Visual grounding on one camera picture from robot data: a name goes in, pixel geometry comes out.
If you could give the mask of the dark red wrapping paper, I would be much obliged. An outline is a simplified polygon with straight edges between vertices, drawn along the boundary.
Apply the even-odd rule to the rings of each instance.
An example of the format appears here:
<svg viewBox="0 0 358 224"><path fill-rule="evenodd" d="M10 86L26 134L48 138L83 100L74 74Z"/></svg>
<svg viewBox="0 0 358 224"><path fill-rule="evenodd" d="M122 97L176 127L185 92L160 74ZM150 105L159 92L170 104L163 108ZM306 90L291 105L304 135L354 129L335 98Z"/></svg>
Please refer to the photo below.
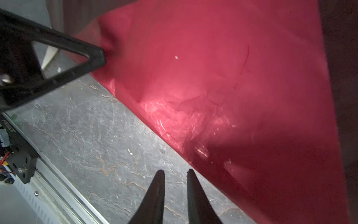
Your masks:
<svg viewBox="0 0 358 224"><path fill-rule="evenodd" d="M93 77L259 224L348 224L357 1L47 1Z"/></svg>

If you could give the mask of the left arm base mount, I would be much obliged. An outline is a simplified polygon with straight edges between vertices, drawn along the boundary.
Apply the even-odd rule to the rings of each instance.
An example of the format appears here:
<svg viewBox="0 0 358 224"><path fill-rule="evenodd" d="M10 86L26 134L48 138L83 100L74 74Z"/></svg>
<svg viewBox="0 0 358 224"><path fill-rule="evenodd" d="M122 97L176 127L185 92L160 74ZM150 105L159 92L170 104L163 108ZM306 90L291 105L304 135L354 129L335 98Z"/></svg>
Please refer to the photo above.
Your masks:
<svg viewBox="0 0 358 224"><path fill-rule="evenodd" d="M40 157L25 138L1 115L1 165L4 162L11 173L27 184L36 171L37 159Z"/></svg>

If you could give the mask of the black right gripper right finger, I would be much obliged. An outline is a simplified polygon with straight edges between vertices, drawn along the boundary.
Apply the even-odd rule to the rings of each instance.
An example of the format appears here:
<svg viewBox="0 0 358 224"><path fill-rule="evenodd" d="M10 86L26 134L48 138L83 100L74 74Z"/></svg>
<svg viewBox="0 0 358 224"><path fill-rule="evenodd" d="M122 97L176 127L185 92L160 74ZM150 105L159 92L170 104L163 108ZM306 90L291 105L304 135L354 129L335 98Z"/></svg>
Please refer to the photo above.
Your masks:
<svg viewBox="0 0 358 224"><path fill-rule="evenodd" d="M187 173L187 207L190 224L222 224L192 169Z"/></svg>

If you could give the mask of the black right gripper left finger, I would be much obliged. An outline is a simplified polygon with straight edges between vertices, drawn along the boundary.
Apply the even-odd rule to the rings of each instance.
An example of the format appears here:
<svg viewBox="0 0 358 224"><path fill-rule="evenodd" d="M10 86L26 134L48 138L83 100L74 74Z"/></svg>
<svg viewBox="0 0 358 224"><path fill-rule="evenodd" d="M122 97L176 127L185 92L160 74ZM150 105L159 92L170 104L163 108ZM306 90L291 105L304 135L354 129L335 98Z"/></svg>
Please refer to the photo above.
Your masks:
<svg viewBox="0 0 358 224"><path fill-rule="evenodd" d="M158 170L129 224L162 224L165 204L165 173Z"/></svg>

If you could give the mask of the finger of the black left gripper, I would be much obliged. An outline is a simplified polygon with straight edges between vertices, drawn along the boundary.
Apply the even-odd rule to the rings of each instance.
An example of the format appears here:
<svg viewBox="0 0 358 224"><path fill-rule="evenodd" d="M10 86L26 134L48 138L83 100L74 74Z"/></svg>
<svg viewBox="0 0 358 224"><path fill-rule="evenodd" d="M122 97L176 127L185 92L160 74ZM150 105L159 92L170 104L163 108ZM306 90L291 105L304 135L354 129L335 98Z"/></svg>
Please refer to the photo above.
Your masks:
<svg viewBox="0 0 358 224"><path fill-rule="evenodd" d="M33 42L80 55L86 61L46 78ZM105 64L102 48L1 10L1 112L31 102Z"/></svg>

